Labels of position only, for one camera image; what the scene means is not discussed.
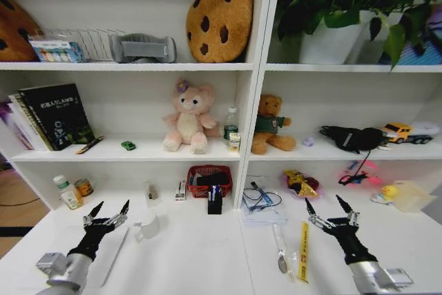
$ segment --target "pink toy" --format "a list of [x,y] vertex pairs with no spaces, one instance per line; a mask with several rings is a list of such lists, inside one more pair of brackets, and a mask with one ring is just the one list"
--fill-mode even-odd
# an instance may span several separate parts
[[216,121],[209,112],[215,101],[211,86],[191,86],[187,81],[180,80],[173,91],[172,103],[176,113],[163,117],[173,127],[163,141],[164,149],[177,151],[181,143],[190,144],[192,153],[206,153],[207,137],[212,133]]

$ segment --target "green toy car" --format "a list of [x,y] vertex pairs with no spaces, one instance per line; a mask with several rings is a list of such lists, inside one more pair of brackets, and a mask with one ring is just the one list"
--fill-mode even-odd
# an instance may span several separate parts
[[124,147],[127,151],[130,151],[130,150],[133,150],[136,148],[135,144],[133,144],[131,141],[122,142],[122,147]]

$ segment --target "plush toy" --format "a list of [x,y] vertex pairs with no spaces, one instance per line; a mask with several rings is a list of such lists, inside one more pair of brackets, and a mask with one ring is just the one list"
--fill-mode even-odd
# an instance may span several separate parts
[[0,61],[36,61],[29,35],[39,27],[13,0],[0,0]]
[[193,57],[199,62],[228,62],[247,45],[252,0],[195,0],[186,20]]
[[292,136],[276,135],[278,127],[282,128],[291,124],[289,117],[278,117],[281,104],[281,97],[261,95],[251,152],[263,155],[267,151],[267,143],[284,151],[294,149],[296,141]]
[[191,145],[192,153],[206,153],[205,133],[214,136],[214,131],[209,129],[215,129],[217,125],[207,113],[214,101],[211,86],[190,86],[187,81],[180,80],[173,91],[173,105],[177,112],[163,118],[174,128],[164,138],[164,149],[177,151],[181,143],[184,143]]

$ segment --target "yellow toy truck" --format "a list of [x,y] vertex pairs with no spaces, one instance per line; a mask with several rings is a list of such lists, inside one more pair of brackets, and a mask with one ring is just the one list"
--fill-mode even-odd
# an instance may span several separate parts
[[427,144],[440,131],[436,124],[430,122],[413,122],[411,124],[390,122],[381,130],[390,138],[390,142],[396,144],[404,142]]

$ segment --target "robotic hand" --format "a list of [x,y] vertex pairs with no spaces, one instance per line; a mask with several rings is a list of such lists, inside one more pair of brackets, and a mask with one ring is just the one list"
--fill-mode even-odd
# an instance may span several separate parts
[[127,220],[129,201],[112,218],[95,219],[103,203],[99,203],[83,217],[86,234],[76,248],[71,249],[67,256],[61,253],[44,254],[37,262],[37,268],[48,275],[46,283],[51,286],[38,295],[80,295],[83,292],[89,265],[95,260],[103,237]]
[[356,236],[359,212],[353,211],[338,195],[336,197],[347,217],[324,220],[305,199],[309,221],[338,240],[345,253],[345,263],[353,272],[358,291],[361,294],[395,294],[400,292],[400,288],[411,285],[413,281],[403,269],[383,269],[379,265],[377,258],[368,252]]

